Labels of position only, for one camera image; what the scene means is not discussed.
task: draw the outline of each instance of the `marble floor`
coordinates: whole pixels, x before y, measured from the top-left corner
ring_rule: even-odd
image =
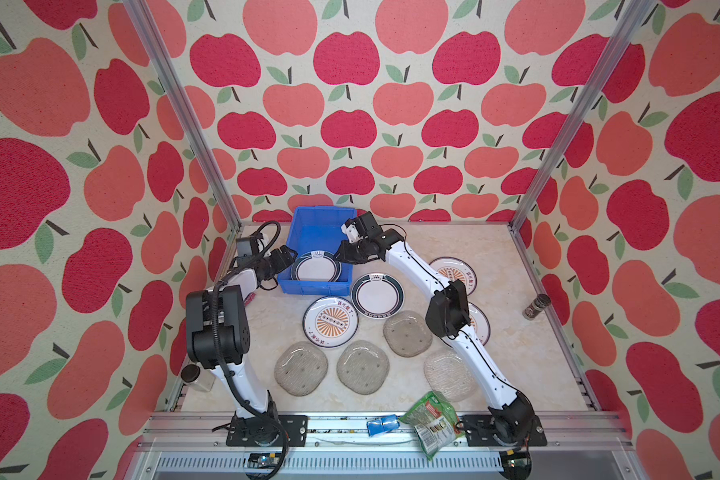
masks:
[[[525,392],[537,411],[586,410],[554,332],[544,313],[528,321],[522,310],[534,296],[528,274],[506,226],[501,225],[422,225],[403,223],[408,244],[429,261],[439,256],[455,256],[475,271],[478,285],[469,301],[479,306],[490,323],[486,350],[502,373]],[[243,235],[256,227],[246,226]],[[284,244],[288,226],[283,226],[277,244]],[[391,274],[405,292],[403,310],[426,313],[428,302],[410,281],[381,261],[355,265],[355,279],[364,274]],[[360,395],[348,389],[336,375],[336,362],[346,346],[323,349],[328,358],[328,374],[318,388],[303,397],[291,396],[274,377],[275,361],[291,344],[305,340],[302,316],[317,296],[287,295],[279,288],[272,292],[258,290],[248,305],[252,345],[249,359],[256,373],[272,394],[280,412],[404,412],[430,390],[424,378],[424,359],[433,352],[448,350],[434,339],[426,352],[413,358],[397,356],[384,340],[384,320],[360,315],[359,328],[350,340],[367,340],[379,346],[389,357],[390,370],[382,388],[371,395]],[[462,412],[486,409],[479,389],[469,398],[455,402]],[[211,392],[192,389],[181,407],[185,412],[219,412],[235,408],[226,385],[216,381]]]

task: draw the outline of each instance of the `apple wallpaper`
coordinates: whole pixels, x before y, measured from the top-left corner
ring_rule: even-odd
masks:
[[[650,477],[720,478],[720,2],[657,3],[631,55],[520,232]]]
[[[122,478],[166,408],[229,234],[172,113],[122,3],[0,2],[0,480]]]

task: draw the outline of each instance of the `plate with orange sunburst pattern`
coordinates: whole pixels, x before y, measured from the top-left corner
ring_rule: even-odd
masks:
[[[357,329],[355,306],[340,296],[324,296],[304,312],[304,334],[317,346],[344,345]]]

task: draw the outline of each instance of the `ceramic plate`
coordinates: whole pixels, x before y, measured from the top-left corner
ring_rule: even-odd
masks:
[[[299,255],[291,267],[291,280],[309,282],[335,282],[342,274],[342,264],[333,254],[323,250],[314,250]]]
[[[367,274],[352,285],[352,302],[371,318],[387,318],[403,306],[403,287],[387,274]]]
[[[469,319],[483,345],[488,343],[488,339],[490,338],[488,318],[485,316],[485,313],[473,303],[469,303]]]
[[[304,334],[317,346],[339,346],[358,329],[358,314],[349,300],[324,296],[304,312]]]
[[[441,256],[429,263],[441,275],[448,277],[450,281],[461,280],[467,287],[467,295],[474,292],[478,287],[478,276],[466,262],[453,258],[452,256]]]

